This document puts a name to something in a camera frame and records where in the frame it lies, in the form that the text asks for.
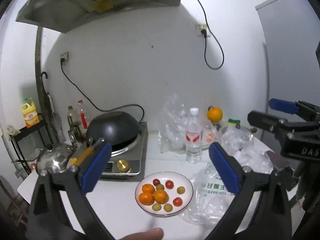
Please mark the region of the person's hand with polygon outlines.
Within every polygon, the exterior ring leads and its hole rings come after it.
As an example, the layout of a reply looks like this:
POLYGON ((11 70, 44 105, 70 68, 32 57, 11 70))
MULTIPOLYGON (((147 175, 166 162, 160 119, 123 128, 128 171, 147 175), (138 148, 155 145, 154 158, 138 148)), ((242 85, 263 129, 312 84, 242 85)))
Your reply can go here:
POLYGON ((120 240, 161 240, 164 231, 161 228, 155 228, 146 232, 139 232, 127 235, 120 240))

